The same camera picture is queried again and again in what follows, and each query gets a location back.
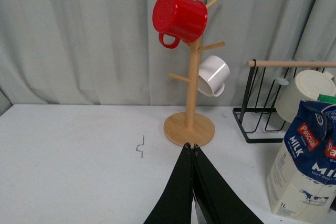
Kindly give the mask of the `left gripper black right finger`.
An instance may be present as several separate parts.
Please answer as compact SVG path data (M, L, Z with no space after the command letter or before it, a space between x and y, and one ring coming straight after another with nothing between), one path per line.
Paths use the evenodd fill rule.
M198 223L262 223L196 144L192 149L192 161Z

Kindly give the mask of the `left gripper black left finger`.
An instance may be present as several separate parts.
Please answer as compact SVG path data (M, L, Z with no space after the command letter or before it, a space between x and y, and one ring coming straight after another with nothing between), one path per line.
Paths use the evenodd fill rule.
M191 145L184 144L165 189L145 223L190 223L193 201Z

